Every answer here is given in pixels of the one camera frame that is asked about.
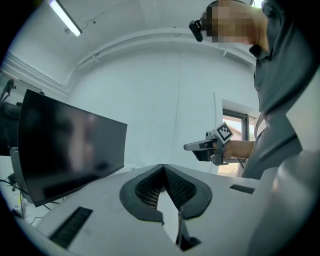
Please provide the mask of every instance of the window frame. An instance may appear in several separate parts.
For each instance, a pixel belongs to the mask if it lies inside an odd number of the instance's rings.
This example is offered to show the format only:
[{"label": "window frame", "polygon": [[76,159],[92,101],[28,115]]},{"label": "window frame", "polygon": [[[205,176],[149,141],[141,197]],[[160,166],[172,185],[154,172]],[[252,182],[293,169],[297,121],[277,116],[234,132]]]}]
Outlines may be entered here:
[{"label": "window frame", "polygon": [[[222,109],[222,115],[232,117],[232,118],[241,119],[241,125],[242,125],[241,139],[242,139],[242,141],[249,141],[250,129],[249,129],[249,115],[248,114],[243,114],[243,113],[239,113],[239,112],[228,110],[228,109]],[[240,158],[241,163],[245,164],[246,161],[247,161],[246,159]],[[239,163],[237,158],[228,158],[228,159],[225,159],[225,162],[230,163],[230,164]]]}]

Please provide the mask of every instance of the black slot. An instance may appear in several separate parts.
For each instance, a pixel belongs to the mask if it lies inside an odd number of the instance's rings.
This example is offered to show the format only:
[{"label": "black slot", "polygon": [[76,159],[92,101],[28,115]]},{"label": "black slot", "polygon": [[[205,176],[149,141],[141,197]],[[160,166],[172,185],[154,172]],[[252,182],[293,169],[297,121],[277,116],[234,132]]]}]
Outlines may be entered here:
[{"label": "black slot", "polygon": [[74,213],[57,229],[50,240],[57,245],[67,248],[77,233],[80,231],[93,210],[79,207]]},{"label": "black slot", "polygon": [[230,189],[232,190],[237,190],[237,191],[240,191],[240,192],[243,192],[243,193],[247,193],[247,194],[253,194],[255,189],[254,188],[251,188],[251,187],[247,187],[247,186],[240,186],[240,185],[232,185],[230,187]]}]

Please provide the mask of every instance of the black monitor screen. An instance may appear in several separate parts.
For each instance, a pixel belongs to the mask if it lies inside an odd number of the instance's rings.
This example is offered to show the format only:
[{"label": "black monitor screen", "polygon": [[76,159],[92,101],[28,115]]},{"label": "black monitor screen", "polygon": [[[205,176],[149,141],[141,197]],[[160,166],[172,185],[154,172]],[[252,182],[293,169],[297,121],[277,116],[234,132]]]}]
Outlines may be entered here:
[{"label": "black monitor screen", "polygon": [[27,90],[18,152],[34,205],[52,202],[121,169],[126,133],[125,123]]}]

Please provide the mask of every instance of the fluorescent light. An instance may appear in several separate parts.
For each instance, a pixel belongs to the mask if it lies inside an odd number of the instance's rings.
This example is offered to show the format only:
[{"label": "fluorescent light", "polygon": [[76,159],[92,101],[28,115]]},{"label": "fluorescent light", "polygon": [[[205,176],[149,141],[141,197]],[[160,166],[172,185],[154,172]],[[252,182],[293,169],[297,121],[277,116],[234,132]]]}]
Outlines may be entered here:
[{"label": "fluorescent light", "polygon": [[70,17],[65,8],[61,5],[58,0],[51,0],[50,6],[54,12],[59,16],[63,23],[71,30],[76,37],[82,33],[81,29],[77,26],[75,21]]}]

